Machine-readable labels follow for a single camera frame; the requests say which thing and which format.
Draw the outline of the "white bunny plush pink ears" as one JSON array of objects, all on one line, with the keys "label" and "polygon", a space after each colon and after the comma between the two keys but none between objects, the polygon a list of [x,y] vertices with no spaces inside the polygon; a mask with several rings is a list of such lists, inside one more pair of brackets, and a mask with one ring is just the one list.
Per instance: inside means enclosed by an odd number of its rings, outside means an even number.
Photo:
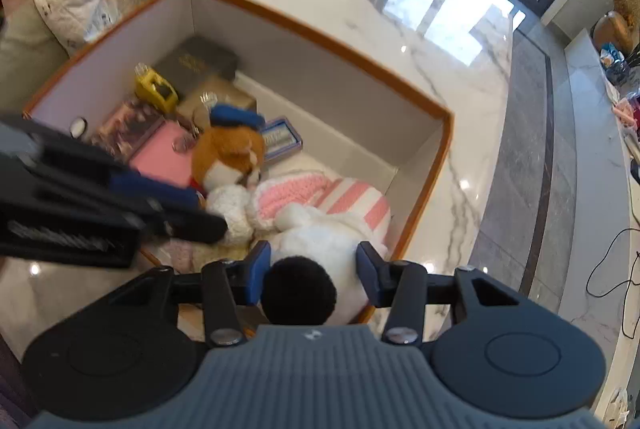
[{"label": "white bunny plush pink ears", "polygon": [[288,204],[313,204],[333,183],[321,171],[293,171],[260,182],[219,186],[206,199],[206,211],[227,222],[221,245],[246,246],[257,233],[273,229],[274,218]]}]

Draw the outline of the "white plush pink striped hat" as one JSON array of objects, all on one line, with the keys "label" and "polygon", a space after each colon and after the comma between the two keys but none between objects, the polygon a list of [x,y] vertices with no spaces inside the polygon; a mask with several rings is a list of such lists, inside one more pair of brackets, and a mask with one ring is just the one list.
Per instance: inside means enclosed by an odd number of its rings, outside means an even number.
[{"label": "white plush pink striped hat", "polygon": [[288,204],[274,218],[270,269],[260,306],[273,325],[345,325],[367,304],[356,249],[382,258],[392,212],[386,196],[356,178],[337,178],[313,204]]}]

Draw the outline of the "brown plush with blue hat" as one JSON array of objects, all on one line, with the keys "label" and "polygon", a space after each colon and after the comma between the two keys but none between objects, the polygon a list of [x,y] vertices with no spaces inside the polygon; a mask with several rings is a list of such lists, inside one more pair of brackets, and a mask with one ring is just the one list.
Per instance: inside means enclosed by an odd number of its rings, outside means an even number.
[{"label": "brown plush with blue hat", "polygon": [[205,194],[221,186],[256,185],[266,155],[265,118],[252,110],[216,104],[208,119],[209,127],[191,150],[190,184]]}]

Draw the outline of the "dark patterned book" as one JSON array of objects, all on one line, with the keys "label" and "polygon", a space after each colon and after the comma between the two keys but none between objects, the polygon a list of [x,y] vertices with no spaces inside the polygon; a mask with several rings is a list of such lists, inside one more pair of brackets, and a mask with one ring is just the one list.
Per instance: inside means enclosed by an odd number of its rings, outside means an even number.
[{"label": "dark patterned book", "polygon": [[105,150],[115,159],[128,162],[163,126],[165,117],[151,104],[128,98],[89,137],[90,145]]}]

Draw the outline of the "pink flat box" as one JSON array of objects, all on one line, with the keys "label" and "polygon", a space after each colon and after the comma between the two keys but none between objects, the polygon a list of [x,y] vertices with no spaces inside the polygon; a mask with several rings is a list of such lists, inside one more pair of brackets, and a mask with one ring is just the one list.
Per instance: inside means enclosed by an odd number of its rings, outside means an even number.
[{"label": "pink flat box", "polygon": [[185,136],[186,130],[178,122],[165,121],[132,156],[129,166],[148,178],[188,187],[192,152],[177,148]]}]

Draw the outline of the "yellow toy item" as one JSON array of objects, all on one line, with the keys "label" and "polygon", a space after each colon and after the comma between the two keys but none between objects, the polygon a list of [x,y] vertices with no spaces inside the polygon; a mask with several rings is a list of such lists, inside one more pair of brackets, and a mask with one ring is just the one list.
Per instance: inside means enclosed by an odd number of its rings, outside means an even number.
[{"label": "yellow toy item", "polygon": [[172,115],[179,102],[175,88],[147,64],[134,68],[134,95],[163,115]]}]

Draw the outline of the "orange cardboard storage box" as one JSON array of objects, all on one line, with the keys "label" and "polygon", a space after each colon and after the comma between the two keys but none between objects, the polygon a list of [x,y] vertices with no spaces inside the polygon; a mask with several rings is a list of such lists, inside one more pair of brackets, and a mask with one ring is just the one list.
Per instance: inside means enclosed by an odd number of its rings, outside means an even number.
[{"label": "orange cardboard storage box", "polygon": [[451,112],[341,40],[253,0],[149,0],[85,46],[25,106],[65,131],[96,129],[131,92],[134,67],[195,36],[239,57],[234,82],[268,120],[286,119],[303,154],[385,193],[392,259],[407,253],[446,162]]}]

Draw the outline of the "blue framed small box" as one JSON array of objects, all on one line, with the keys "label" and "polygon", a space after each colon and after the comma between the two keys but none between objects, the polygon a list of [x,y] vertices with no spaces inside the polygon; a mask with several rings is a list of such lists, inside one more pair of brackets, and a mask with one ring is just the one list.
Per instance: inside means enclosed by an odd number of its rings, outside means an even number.
[{"label": "blue framed small box", "polygon": [[303,149],[302,137],[285,117],[268,121],[260,133],[265,143],[265,164],[279,162]]}]

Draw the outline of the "gold gift box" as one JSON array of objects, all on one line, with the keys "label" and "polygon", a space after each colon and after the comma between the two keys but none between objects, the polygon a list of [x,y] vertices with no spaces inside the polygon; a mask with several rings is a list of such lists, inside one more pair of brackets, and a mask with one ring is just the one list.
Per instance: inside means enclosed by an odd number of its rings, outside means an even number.
[{"label": "gold gift box", "polygon": [[186,91],[176,108],[177,120],[183,126],[203,130],[210,126],[209,113],[216,105],[256,111],[257,103],[250,94],[237,88],[232,82],[217,76],[209,76]]}]

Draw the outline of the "dark grey gift box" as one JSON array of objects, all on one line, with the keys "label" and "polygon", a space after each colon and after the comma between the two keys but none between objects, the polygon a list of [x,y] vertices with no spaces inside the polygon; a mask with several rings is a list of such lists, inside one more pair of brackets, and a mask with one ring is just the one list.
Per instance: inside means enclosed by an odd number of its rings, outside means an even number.
[{"label": "dark grey gift box", "polygon": [[193,36],[159,60],[154,69],[178,89],[200,83],[209,76],[233,81],[238,66],[239,57],[232,51]]}]

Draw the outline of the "white tv console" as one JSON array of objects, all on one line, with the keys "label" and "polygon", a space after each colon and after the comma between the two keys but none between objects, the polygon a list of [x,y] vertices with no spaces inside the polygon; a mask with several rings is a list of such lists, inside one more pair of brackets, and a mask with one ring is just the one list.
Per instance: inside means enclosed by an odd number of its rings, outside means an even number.
[{"label": "white tv console", "polygon": [[596,340],[605,381],[592,410],[611,428],[630,426],[639,397],[639,185],[588,31],[565,50],[572,94],[575,220],[559,314]]}]

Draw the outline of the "brown vase with dried flowers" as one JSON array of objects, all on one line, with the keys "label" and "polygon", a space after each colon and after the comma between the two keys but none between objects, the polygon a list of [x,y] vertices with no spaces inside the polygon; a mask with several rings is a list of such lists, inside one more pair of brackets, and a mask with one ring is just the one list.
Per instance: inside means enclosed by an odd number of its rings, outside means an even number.
[{"label": "brown vase with dried flowers", "polygon": [[598,51],[612,43],[628,58],[639,44],[639,0],[612,0],[612,4],[592,28],[592,43]]}]

